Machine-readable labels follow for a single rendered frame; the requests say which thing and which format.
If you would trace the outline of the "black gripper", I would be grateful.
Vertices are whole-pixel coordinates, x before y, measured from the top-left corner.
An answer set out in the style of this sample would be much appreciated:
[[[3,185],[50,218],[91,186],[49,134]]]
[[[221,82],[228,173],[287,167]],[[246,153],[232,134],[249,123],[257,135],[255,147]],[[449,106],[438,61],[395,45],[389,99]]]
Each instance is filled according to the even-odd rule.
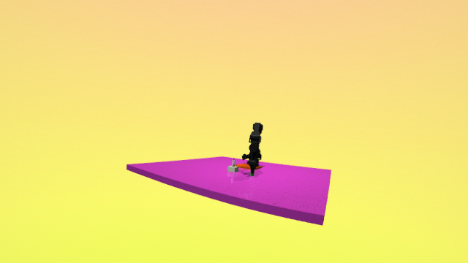
[[[253,174],[254,171],[255,171],[255,169],[256,169],[256,167],[257,167],[257,165],[258,165],[257,162],[259,162],[259,159],[258,159],[258,152],[254,152],[254,153],[253,153],[253,152],[250,151],[249,154],[251,154],[251,160],[249,159],[249,160],[247,161],[247,164],[250,165],[250,167],[251,167],[251,172],[252,172],[252,174]]]

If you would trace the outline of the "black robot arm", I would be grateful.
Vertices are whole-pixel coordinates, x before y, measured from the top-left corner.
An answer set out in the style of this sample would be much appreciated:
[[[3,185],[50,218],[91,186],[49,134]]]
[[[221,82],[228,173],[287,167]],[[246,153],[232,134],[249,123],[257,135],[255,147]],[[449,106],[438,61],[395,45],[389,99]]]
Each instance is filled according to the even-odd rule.
[[[262,161],[262,154],[261,154],[261,150],[260,150],[260,143],[261,143],[261,139],[262,137],[260,136],[262,134],[262,131],[263,131],[263,125],[261,123],[254,123],[253,124],[253,132],[250,134],[249,136],[249,142],[251,143],[251,145],[249,146],[249,150],[251,152],[258,152],[258,158],[259,158],[259,162],[260,160]],[[251,160],[251,154],[243,154],[242,155],[242,159],[245,160],[245,159],[250,159]],[[257,167],[259,167],[259,162]]]

